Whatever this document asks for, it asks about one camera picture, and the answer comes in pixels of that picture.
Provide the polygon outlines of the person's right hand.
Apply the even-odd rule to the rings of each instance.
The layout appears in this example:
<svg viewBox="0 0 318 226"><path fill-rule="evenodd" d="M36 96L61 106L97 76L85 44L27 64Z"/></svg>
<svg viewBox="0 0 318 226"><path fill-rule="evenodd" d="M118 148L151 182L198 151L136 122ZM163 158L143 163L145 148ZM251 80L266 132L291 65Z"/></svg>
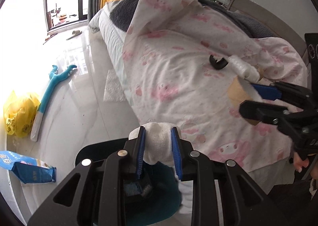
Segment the person's right hand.
<svg viewBox="0 0 318 226"><path fill-rule="evenodd" d="M303 168L307 168L309 165L309 159L302 160L297 152L293 153L293 166L297 172L302 172Z"/></svg>

